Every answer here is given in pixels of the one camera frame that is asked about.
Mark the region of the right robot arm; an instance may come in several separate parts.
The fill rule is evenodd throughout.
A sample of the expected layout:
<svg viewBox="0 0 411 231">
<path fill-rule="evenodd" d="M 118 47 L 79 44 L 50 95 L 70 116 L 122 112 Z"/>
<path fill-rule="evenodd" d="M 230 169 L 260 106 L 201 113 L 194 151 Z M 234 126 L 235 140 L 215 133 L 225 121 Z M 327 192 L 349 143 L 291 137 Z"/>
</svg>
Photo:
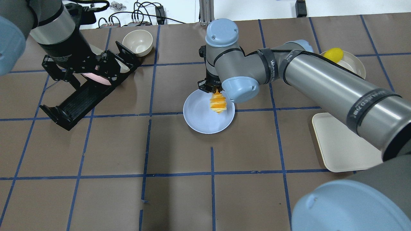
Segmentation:
<svg viewBox="0 0 411 231">
<path fill-rule="evenodd" d="M 410 102 L 314 54 L 305 40 L 245 55 L 238 34 L 229 19 L 210 22 L 199 50 L 207 72 L 199 89 L 224 90 L 242 103 L 260 85 L 282 79 L 381 151 L 381 164 L 303 196 L 292 212 L 292 230 L 409 231 Z"/>
</svg>

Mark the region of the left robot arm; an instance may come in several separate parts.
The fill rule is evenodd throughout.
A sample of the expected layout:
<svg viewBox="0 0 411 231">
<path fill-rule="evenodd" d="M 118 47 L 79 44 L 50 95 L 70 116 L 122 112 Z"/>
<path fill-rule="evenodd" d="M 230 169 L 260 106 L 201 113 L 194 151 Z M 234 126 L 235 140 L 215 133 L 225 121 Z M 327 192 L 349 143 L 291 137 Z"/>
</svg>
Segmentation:
<svg viewBox="0 0 411 231">
<path fill-rule="evenodd" d="M 43 67 L 55 80 L 80 87 L 74 73 L 102 85 L 113 85 L 129 71 L 111 51 L 96 54 L 80 32 L 94 9 L 60 0 L 1 1 L 1 75 L 12 71 L 31 36 L 46 52 Z"/>
</svg>

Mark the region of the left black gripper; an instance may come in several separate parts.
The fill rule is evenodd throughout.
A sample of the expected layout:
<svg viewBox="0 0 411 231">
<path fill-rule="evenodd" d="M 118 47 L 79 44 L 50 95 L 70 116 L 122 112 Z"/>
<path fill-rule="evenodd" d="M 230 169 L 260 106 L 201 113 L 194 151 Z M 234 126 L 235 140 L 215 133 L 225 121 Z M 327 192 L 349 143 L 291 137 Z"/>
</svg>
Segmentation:
<svg viewBox="0 0 411 231">
<path fill-rule="evenodd" d="M 96 82 L 100 84 L 121 84 L 121 67 L 117 56 L 111 51 L 95 55 L 80 31 L 75 30 L 63 41 L 54 44 L 41 43 L 47 53 L 42 61 L 42 67 L 54 81 L 70 83 L 74 89 L 81 86 L 73 75 L 89 73 L 95 70 Z"/>
</svg>

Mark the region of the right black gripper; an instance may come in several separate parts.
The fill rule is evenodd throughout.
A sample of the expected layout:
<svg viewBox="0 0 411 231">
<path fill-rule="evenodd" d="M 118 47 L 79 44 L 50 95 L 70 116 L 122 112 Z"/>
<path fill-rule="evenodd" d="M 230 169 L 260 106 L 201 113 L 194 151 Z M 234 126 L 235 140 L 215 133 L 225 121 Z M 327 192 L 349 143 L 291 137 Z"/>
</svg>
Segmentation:
<svg viewBox="0 0 411 231">
<path fill-rule="evenodd" d="M 199 48 L 199 56 L 204 59 L 206 66 L 206 77 L 204 80 L 197 82 L 198 89 L 206 93 L 222 92 L 222 82 L 219 76 L 216 75 L 215 68 L 212 66 L 206 57 L 206 45 Z"/>
</svg>

